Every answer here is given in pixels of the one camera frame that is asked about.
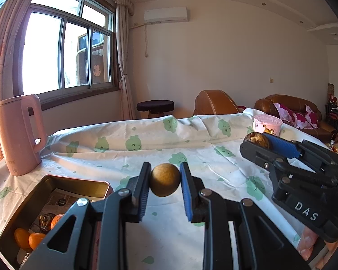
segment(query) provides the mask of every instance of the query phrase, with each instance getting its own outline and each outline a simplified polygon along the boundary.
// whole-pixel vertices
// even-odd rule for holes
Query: pink electric kettle
[[[40,137],[38,144],[35,143],[28,108],[34,111]],[[13,176],[25,175],[41,163],[39,152],[47,140],[40,100],[35,94],[0,101],[0,146]]]

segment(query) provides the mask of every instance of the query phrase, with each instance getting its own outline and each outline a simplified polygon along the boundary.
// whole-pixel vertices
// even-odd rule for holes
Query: floral pillow
[[[315,112],[312,111],[312,109],[305,105],[306,112],[305,112],[305,119],[311,124],[313,128],[318,128],[318,117]]]
[[[289,122],[291,124],[294,124],[294,116],[293,112],[287,108],[285,105],[275,103],[274,106],[276,107],[278,113],[279,113],[279,118],[282,121]]]
[[[308,123],[308,121],[305,119],[305,116],[303,116],[299,112],[293,112],[294,116],[294,126],[299,129],[313,129],[313,127]]]

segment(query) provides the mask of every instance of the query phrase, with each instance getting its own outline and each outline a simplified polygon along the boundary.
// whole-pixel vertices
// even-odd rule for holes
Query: white tablecloth
[[[59,131],[49,137],[41,152],[42,163],[32,172],[13,177],[5,161],[0,161],[0,234],[25,197],[47,174],[105,180],[117,190],[139,174],[144,161],[152,167],[165,162],[179,166],[187,161],[192,175],[224,198],[251,198],[297,246],[303,225],[271,201],[268,171],[239,152],[243,138],[252,131],[253,116],[260,113],[247,109],[242,114],[179,120],[167,116]],[[285,124],[280,137],[308,139],[324,146]],[[296,165],[304,167],[298,161]],[[180,187],[164,198],[150,192],[143,222],[130,223],[126,228],[129,269],[201,269],[203,225],[187,221]]]

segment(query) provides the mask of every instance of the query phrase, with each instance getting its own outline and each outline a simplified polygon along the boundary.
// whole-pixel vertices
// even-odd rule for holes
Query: sofa
[[[240,111],[235,102],[222,90],[202,90],[195,99],[194,115],[227,115]]]
[[[317,114],[318,117],[318,129],[299,129],[321,141],[330,141],[332,136],[337,133],[336,129],[331,125],[327,124],[325,121],[322,121],[322,114],[318,110],[317,106],[311,101],[301,99],[294,96],[282,95],[282,94],[273,94],[267,96],[266,98],[259,99],[255,103],[254,108],[257,110],[261,110],[266,114],[273,115],[279,118],[279,113],[274,106],[276,103],[281,103],[291,109],[294,112],[299,112],[301,114],[305,114],[306,108],[305,105],[308,105],[313,112]]]

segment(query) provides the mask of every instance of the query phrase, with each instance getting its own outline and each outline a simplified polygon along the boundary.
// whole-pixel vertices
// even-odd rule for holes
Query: white air conditioner
[[[186,7],[152,9],[144,11],[145,23],[185,22],[188,21]]]

